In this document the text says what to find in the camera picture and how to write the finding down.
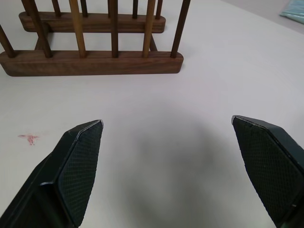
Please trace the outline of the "wooden dowel rack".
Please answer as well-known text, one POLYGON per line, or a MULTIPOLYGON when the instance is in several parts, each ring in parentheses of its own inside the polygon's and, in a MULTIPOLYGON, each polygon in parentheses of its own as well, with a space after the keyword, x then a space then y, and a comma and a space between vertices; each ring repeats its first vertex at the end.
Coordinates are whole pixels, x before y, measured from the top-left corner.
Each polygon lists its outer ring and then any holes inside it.
POLYGON ((147 11, 119 14, 118 0, 107 0, 106 14, 87 11, 86 0, 68 0, 69 13, 52 0, 54 12, 40 12, 35 0, 21 0, 23 28, 37 34, 33 50, 15 50, 0 25, 0 65, 9 76, 90 76, 176 74, 178 52, 190 1, 183 0, 171 51, 159 51, 153 33, 162 33, 162 0, 148 0, 147 11))

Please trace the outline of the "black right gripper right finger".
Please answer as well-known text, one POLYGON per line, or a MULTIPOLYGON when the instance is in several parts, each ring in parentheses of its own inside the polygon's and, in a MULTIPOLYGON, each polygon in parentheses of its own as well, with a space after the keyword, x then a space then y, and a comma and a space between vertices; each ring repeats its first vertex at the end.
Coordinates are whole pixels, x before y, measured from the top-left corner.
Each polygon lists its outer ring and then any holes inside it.
POLYGON ((304 228, 304 149, 281 127, 234 115, 248 177, 276 228, 304 228))

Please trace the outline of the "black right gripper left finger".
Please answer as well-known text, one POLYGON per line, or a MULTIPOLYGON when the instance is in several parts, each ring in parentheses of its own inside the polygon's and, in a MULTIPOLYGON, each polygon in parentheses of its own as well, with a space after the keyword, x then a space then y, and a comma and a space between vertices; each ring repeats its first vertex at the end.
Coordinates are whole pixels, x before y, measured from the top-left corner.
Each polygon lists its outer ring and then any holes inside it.
POLYGON ((66 131, 0 217, 0 228, 79 228, 95 182, 104 124, 66 131))

